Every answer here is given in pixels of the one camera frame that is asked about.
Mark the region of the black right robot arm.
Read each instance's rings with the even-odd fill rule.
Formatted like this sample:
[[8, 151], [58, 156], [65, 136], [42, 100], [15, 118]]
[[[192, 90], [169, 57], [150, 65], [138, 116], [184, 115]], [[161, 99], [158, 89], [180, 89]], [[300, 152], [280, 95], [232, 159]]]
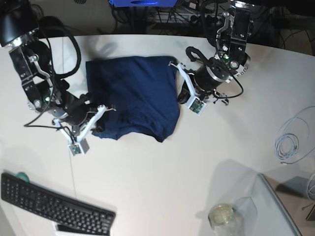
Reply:
[[[38, 39], [47, 38], [52, 32], [67, 36], [74, 47], [76, 64], [67, 73], [55, 71], [50, 43]], [[104, 124], [96, 117], [100, 106], [92, 102], [91, 95], [76, 97], [69, 92], [65, 79], [78, 71], [82, 56], [76, 39], [62, 23], [43, 23], [28, 0], [2, 0], [0, 45], [10, 48], [10, 58], [31, 108], [40, 115], [49, 112], [74, 129], [84, 129], [91, 122], [92, 132], [104, 130]]]

